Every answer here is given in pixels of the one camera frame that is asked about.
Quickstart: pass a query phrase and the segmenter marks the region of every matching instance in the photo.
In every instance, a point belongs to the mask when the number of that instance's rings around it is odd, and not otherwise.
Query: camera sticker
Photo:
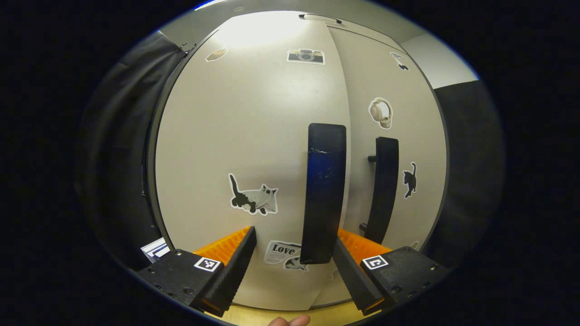
[[[389,101],[377,97],[368,106],[368,113],[371,115],[373,121],[385,130],[391,128],[393,123],[393,108]]]
[[[391,52],[391,55],[393,56],[393,59],[395,59],[395,61],[397,62],[399,68],[401,68],[402,70],[409,71],[409,67],[405,66],[399,61],[399,59],[406,60],[404,56],[394,52]]]
[[[324,53],[308,49],[290,50],[288,62],[324,64]]]
[[[223,46],[222,48],[213,51],[212,54],[210,54],[207,58],[205,58],[205,61],[212,62],[212,61],[215,61],[217,59],[221,59],[223,56],[226,55],[227,51],[228,51],[228,47]]]

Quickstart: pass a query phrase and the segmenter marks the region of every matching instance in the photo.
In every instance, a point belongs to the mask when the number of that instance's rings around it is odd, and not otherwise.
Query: black plastic mount
[[[205,291],[223,268],[222,262],[178,249],[137,273],[160,291],[198,309]]]
[[[227,266],[177,249],[137,273],[172,298],[222,317],[230,308],[255,248],[256,230],[252,226]]]
[[[230,258],[227,266],[209,286],[201,302],[201,309],[216,316],[223,316],[230,308],[246,269],[256,248],[256,229],[252,226]]]
[[[448,274],[445,267],[411,247],[368,257],[357,265],[342,240],[336,239],[332,257],[364,316],[409,302]]]
[[[411,247],[365,258],[360,266],[378,290],[397,304],[415,299],[448,274],[444,266]]]
[[[300,17],[300,18],[302,18],[302,19],[306,19],[306,18],[305,18],[305,15],[312,15],[312,16],[320,16],[320,17],[326,17],[326,18],[330,18],[330,19],[334,19],[334,20],[336,20],[336,23],[337,23],[337,24],[342,24],[342,21],[341,21],[341,20],[339,20],[339,19],[336,19],[336,18],[334,18],[334,17],[331,17],[331,16],[324,16],[324,15],[317,15],[317,14],[314,14],[314,13],[301,13],[301,14],[299,14],[299,15],[298,15],[298,17]]]
[[[301,264],[330,262],[342,213],[345,174],[346,127],[310,124]]]
[[[364,237],[378,244],[383,242],[395,203],[398,181],[398,140],[376,138],[376,155],[369,155],[375,164],[375,188],[371,212],[364,226]]]
[[[363,315],[366,316],[380,310],[384,305],[394,304],[388,296],[385,300],[381,291],[357,265],[340,238],[336,239],[332,257],[354,304],[358,310],[362,311]]]

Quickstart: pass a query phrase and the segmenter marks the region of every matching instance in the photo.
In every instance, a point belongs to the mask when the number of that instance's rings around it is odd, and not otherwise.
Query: wooden floor
[[[354,303],[349,301],[306,311],[278,311],[231,305],[230,310],[226,311],[222,318],[211,314],[210,316],[239,326],[267,326],[276,317],[289,321],[301,314],[310,316],[309,326],[339,326],[370,317],[375,313],[363,316]]]

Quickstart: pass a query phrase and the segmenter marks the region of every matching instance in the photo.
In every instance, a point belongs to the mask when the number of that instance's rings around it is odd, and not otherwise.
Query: cabinet door
[[[375,154],[377,137],[394,138],[399,146],[397,190],[382,245],[391,249],[413,245],[419,250],[438,217],[447,173],[444,122],[436,98],[404,52],[344,29],[329,30],[345,73],[350,106],[352,144],[345,229],[364,234],[358,226],[369,218],[375,179],[375,164],[367,157]],[[392,110],[388,129],[369,113],[369,105],[378,97],[387,100]],[[416,187],[405,198],[412,185],[405,184],[404,171],[412,174],[412,162],[416,165]],[[348,294],[342,280],[335,278],[322,290],[315,305],[345,298]]]
[[[155,157],[159,205],[173,245],[183,250],[255,226],[258,243],[234,303],[306,310],[332,264],[304,271],[264,257],[270,241],[301,243],[312,122],[347,129],[342,227],[351,143],[345,78],[323,22],[284,13],[246,16],[203,43],[173,86]],[[324,64],[288,61],[288,51],[299,49],[323,52]],[[229,173],[238,191],[277,189],[277,209],[271,205],[264,215],[232,207]]]

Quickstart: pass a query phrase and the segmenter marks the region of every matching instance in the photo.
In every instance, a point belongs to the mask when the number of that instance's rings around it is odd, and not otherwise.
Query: newspaper sticker
[[[272,240],[266,249],[264,262],[267,264],[281,263],[289,257],[296,255],[300,249],[301,246],[299,244]]]

